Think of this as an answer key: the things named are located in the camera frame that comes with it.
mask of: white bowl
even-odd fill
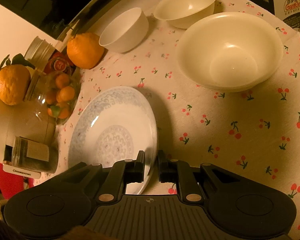
[[[141,8],[132,8],[115,18],[100,35],[99,44],[118,53],[136,47],[146,36],[149,22]]]
[[[177,47],[182,72],[216,90],[243,91],[268,79],[283,57],[276,30],[256,16],[224,12],[185,31]]]
[[[195,22],[213,14],[215,0],[162,0],[154,17],[171,25],[187,29]]]

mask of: tablecloth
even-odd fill
[[[213,163],[284,192],[297,206],[290,236],[300,239],[300,33],[249,0],[217,0],[215,8],[215,13],[239,11],[271,24],[284,45],[278,71],[240,93],[214,91],[191,82],[175,59],[185,30],[156,20],[153,7],[145,12],[150,24],[147,38],[137,48],[125,54],[108,51],[98,66],[81,71],[75,110],[64,126],[57,127],[56,174],[67,169],[72,132],[87,104],[108,88],[131,86],[153,109],[159,149],[191,166]],[[34,184],[54,175],[42,174]],[[172,183],[158,182],[156,171],[144,191],[175,193]]]

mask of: plate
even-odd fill
[[[152,174],[157,154],[157,125],[146,98],[131,87],[110,88],[95,97],[82,112],[72,134],[68,167],[79,162],[112,167],[135,160],[145,151],[142,183],[127,185],[126,194],[141,194]]]

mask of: label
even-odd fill
[[[284,11],[291,11],[300,8],[300,0],[286,0],[284,3]]]
[[[16,173],[23,174],[23,175],[28,175],[28,176],[31,176],[31,174],[30,174],[30,173],[27,173],[27,172],[18,171],[18,170],[15,170],[15,169],[13,169],[12,171],[13,171],[13,172],[16,172]]]
[[[55,50],[44,68],[44,73],[49,74],[52,71],[62,71],[68,75],[72,75],[75,65],[66,55]]]
[[[26,150],[26,156],[29,158],[46,162],[49,161],[49,147],[43,143],[23,139],[21,142],[21,150],[23,150],[21,154],[25,153],[24,151]]]
[[[290,15],[283,22],[293,29],[300,29],[300,12]]]

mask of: cream bowl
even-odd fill
[[[202,19],[178,42],[185,76],[215,90],[243,91],[268,79],[283,57],[283,44],[269,23],[239,12]]]
[[[162,0],[154,17],[171,25],[187,29],[200,19],[213,14],[215,0]]]
[[[146,36],[149,22],[141,8],[132,8],[120,14],[104,29],[99,44],[118,53],[136,47]]]

